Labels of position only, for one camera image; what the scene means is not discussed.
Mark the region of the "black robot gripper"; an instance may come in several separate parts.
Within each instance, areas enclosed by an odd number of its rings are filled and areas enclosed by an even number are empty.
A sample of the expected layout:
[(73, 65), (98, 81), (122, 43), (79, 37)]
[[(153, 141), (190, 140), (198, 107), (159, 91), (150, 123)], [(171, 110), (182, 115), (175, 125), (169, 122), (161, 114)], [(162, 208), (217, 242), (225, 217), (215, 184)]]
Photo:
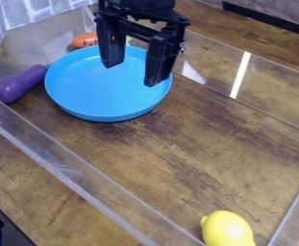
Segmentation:
[(127, 36), (150, 42), (146, 86), (169, 78), (179, 53), (175, 43), (183, 43), (190, 25), (175, 4), (177, 0), (99, 0), (95, 22), (102, 63), (107, 68), (123, 63)]

